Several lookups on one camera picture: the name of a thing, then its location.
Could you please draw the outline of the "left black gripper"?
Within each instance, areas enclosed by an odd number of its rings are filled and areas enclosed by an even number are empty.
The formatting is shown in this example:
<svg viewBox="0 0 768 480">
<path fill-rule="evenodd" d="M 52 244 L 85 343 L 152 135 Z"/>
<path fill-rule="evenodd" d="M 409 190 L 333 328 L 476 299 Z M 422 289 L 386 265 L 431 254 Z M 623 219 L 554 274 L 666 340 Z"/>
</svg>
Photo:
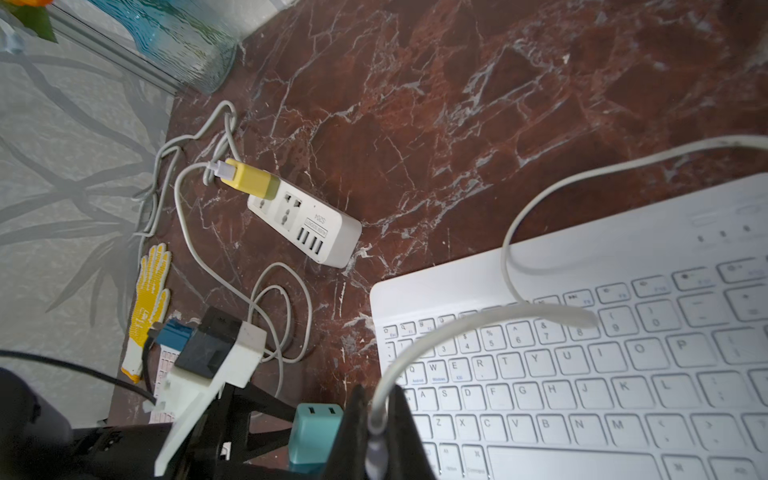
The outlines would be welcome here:
<svg viewBox="0 0 768 480">
<path fill-rule="evenodd" d="M 250 463 L 288 444 L 290 429 L 251 433 L 263 413 L 293 421 L 296 409 L 249 384 L 226 386 L 175 453 L 162 479 L 295 479 L 287 470 Z M 77 479 L 152 479 L 171 423 L 78 429 L 72 450 Z"/>
</svg>

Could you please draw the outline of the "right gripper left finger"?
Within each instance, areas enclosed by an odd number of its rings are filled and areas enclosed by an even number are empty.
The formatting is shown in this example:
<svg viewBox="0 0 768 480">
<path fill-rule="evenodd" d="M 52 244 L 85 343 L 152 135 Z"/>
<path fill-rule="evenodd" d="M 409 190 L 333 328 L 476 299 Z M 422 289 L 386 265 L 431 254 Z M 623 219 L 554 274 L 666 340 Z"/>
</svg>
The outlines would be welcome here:
<svg viewBox="0 0 768 480">
<path fill-rule="evenodd" d="M 324 479 L 366 479 L 368 398 L 357 385 L 347 399 L 342 421 L 326 462 Z"/>
</svg>

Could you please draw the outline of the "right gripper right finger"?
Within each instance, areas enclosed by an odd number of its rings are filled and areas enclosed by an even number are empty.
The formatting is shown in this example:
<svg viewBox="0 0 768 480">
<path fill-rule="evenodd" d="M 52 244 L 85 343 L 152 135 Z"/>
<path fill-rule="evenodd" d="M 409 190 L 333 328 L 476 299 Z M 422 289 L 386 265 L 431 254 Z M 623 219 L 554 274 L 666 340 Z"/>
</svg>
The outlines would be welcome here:
<svg viewBox="0 0 768 480">
<path fill-rule="evenodd" d="M 385 440 L 388 449 L 387 480 L 434 480 L 404 390 L 395 386 L 388 398 Z"/>
</svg>

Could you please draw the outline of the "teal USB charger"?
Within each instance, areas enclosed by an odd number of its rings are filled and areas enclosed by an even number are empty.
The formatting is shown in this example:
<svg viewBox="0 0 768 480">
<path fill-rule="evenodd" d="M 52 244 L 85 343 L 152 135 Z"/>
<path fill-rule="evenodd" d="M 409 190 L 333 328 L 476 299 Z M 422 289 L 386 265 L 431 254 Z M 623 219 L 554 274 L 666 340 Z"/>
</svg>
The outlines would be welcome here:
<svg viewBox="0 0 768 480">
<path fill-rule="evenodd" d="M 301 403 L 296 407 L 288 442 L 290 471 L 315 474 L 323 470 L 343 414 L 337 404 Z"/>
</svg>

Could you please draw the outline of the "white power strip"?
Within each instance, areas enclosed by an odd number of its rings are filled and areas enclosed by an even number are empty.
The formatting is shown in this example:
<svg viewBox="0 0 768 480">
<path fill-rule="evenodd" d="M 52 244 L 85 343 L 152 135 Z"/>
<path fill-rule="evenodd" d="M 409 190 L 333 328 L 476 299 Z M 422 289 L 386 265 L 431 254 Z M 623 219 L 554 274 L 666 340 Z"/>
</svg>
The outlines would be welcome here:
<svg viewBox="0 0 768 480">
<path fill-rule="evenodd" d="M 361 223 L 282 181 L 272 200 L 250 195 L 248 209 L 318 264 L 343 269 L 361 236 Z"/>
</svg>

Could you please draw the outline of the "yellow USB charger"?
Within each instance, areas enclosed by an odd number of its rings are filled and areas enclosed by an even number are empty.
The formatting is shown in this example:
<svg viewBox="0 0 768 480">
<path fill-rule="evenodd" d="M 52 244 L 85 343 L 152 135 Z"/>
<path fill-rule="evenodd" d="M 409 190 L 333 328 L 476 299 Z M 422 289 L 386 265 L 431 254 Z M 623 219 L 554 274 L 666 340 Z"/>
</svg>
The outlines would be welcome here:
<svg viewBox="0 0 768 480">
<path fill-rule="evenodd" d="M 217 161 L 213 171 L 225 185 L 265 200 L 273 200 L 280 186 L 277 176 L 233 158 Z"/>
</svg>

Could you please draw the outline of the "white wireless keyboard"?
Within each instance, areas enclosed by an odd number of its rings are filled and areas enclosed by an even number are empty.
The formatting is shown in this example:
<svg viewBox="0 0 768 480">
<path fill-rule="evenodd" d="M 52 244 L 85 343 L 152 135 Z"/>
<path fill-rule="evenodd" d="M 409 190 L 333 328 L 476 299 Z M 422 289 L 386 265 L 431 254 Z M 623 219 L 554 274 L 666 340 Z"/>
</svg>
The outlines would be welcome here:
<svg viewBox="0 0 768 480">
<path fill-rule="evenodd" d="M 442 479 L 763 479 L 767 178 L 516 244 L 519 291 L 593 329 L 505 320 L 402 377 Z"/>
</svg>

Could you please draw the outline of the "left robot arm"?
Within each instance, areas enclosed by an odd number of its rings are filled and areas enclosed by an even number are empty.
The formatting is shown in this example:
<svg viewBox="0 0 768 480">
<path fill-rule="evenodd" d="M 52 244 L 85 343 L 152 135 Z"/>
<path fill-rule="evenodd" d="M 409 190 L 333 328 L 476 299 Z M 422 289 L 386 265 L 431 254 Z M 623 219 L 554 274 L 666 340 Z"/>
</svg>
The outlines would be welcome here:
<svg viewBox="0 0 768 480">
<path fill-rule="evenodd" d="M 165 479 L 295 479 L 252 464 L 287 444 L 289 430 L 250 432 L 265 392 L 228 386 L 172 455 Z M 74 429 L 9 370 L 1 372 L 1 476 L 4 479 L 151 479 L 171 424 Z"/>
</svg>

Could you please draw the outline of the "yellow work glove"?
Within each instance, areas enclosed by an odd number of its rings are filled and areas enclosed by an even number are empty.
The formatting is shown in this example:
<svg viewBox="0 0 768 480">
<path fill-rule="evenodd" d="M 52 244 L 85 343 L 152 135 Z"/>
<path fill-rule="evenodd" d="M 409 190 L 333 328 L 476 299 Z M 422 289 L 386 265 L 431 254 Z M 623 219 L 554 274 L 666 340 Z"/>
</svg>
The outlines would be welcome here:
<svg viewBox="0 0 768 480">
<path fill-rule="evenodd" d="M 129 340 L 121 372 L 134 383 L 142 373 L 142 352 L 149 338 L 150 327 L 165 319 L 170 302 L 170 290 L 165 286 L 171 266 L 172 255 L 165 243 L 154 245 L 140 260 L 139 277 L 136 283 Z"/>
</svg>

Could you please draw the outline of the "glass vase with flowers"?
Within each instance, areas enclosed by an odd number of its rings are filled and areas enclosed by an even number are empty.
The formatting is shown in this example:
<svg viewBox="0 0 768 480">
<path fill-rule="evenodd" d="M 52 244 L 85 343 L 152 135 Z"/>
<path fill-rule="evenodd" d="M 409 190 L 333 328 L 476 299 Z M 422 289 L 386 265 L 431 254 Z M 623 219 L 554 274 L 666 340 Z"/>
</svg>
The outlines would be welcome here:
<svg viewBox="0 0 768 480">
<path fill-rule="evenodd" d="M 93 1 L 91 5 L 122 26 L 134 47 L 52 1 L 3 1 L 1 48 L 21 52 L 22 32 L 52 43 L 61 34 L 171 94 L 188 87 L 210 95 L 231 70 L 238 40 L 202 2 Z"/>
</svg>

